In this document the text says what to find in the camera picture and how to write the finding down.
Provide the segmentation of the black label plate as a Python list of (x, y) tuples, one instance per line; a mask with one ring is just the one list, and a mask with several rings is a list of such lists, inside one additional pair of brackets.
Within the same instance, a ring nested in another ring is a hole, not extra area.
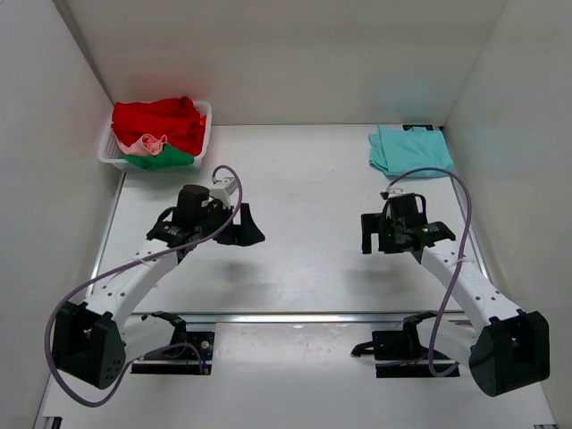
[(404, 124), (402, 129), (405, 131), (414, 131), (414, 132), (426, 132), (426, 131), (434, 131), (433, 125), (407, 125)]

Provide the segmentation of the pink t shirt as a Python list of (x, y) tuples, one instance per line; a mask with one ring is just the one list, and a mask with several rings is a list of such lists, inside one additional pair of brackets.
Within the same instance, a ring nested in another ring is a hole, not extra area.
[(126, 156), (138, 157), (157, 156), (162, 152), (164, 146), (166, 145), (169, 145), (169, 141), (166, 135), (163, 135), (160, 139), (158, 139), (151, 134), (143, 134), (130, 146), (123, 144), (121, 141), (118, 142), (119, 149)]

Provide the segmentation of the red t shirt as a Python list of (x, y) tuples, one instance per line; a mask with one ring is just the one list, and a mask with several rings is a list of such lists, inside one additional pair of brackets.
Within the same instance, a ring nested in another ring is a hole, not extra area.
[(188, 97), (167, 98), (151, 103), (114, 104), (112, 129), (118, 140), (130, 146), (143, 134), (160, 139), (167, 136), (169, 145), (192, 155), (198, 143), (201, 120)]

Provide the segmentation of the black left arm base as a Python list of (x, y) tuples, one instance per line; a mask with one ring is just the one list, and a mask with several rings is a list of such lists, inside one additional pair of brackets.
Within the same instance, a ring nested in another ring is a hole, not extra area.
[(170, 324), (173, 333), (169, 349), (149, 351), (131, 364), (133, 374), (210, 375), (215, 329), (192, 327), (179, 315), (158, 311), (150, 314)]

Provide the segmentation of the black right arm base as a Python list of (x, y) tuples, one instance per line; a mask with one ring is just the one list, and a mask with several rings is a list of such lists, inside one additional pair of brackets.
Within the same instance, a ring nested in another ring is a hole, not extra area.
[(433, 378), (428, 365), (428, 348), (421, 345), (417, 326), (434, 319), (434, 311), (407, 316), (400, 330), (375, 330), (371, 340), (357, 344), (353, 358), (373, 357), (378, 379)]

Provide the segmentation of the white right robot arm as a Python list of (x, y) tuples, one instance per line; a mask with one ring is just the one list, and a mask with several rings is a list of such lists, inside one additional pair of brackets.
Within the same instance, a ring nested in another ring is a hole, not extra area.
[(362, 214), (362, 252), (409, 253), (462, 308), (469, 325), (448, 322), (435, 311), (406, 317), (397, 332), (376, 332), (357, 345), (355, 357), (373, 355), (398, 365), (443, 355), (464, 366), (490, 397), (549, 378), (549, 324), (537, 311), (527, 313), (504, 296), (467, 258), (450, 228), (430, 223), (426, 199), (416, 193), (384, 193), (382, 212)]

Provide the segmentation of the white plastic basket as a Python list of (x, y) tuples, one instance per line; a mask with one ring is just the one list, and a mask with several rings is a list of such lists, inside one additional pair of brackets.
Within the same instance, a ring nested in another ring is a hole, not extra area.
[[(212, 128), (212, 106), (204, 100), (193, 100), (193, 105), (199, 113), (201, 125), (198, 133), (198, 143), (193, 147), (193, 162), (189, 165), (174, 165), (164, 168), (165, 171), (191, 171), (198, 169), (206, 155)], [(98, 161), (109, 164), (122, 172), (144, 172), (144, 169), (131, 163), (120, 150), (119, 140), (112, 129), (112, 117), (109, 117), (98, 151)]]

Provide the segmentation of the green t shirt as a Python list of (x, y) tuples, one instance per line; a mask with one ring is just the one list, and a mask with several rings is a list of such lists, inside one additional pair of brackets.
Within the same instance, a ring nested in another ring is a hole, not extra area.
[(160, 171), (178, 167), (187, 167), (194, 164), (195, 157), (178, 148), (166, 145), (156, 156), (125, 155), (124, 159), (139, 169), (146, 171)]

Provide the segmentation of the teal t shirt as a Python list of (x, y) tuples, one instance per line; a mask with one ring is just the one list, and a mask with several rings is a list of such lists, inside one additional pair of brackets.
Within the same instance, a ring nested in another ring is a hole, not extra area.
[(368, 142), (369, 164), (387, 177), (399, 177), (421, 167), (454, 170), (441, 130), (414, 132), (379, 125), (368, 135)]

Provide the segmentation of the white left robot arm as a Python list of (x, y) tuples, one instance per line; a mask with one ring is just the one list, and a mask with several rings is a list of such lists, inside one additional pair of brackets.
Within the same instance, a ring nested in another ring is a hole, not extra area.
[(98, 288), (79, 304), (68, 299), (46, 329), (46, 360), (52, 374), (64, 372), (100, 390), (122, 377), (128, 364), (161, 349), (176, 356), (186, 348), (185, 323), (158, 310), (132, 321), (139, 302), (194, 248), (213, 240), (249, 247), (265, 240), (247, 203), (231, 202), (242, 185), (230, 177), (207, 188), (186, 185), (165, 209), (126, 265), (100, 275)]

